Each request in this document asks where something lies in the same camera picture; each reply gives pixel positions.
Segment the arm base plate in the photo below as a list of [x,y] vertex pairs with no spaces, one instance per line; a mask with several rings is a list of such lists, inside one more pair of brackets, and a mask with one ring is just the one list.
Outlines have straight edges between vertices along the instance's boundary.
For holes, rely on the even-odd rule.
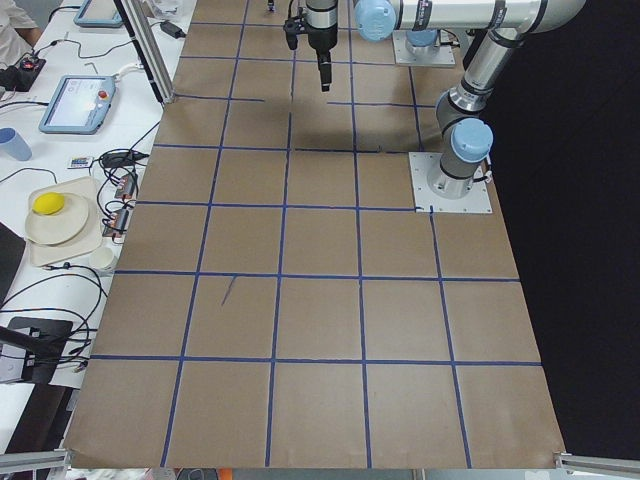
[[491,214],[488,186],[480,166],[473,176],[457,180],[441,170],[442,154],[411,152],[409,154],[415,210],[425,213]]
[[393,33],[395,63],[404,66],[453,68],[456,65],[452,36],[437,30],[434,42],[427,46],[417,46],[407,39],[407,31]]

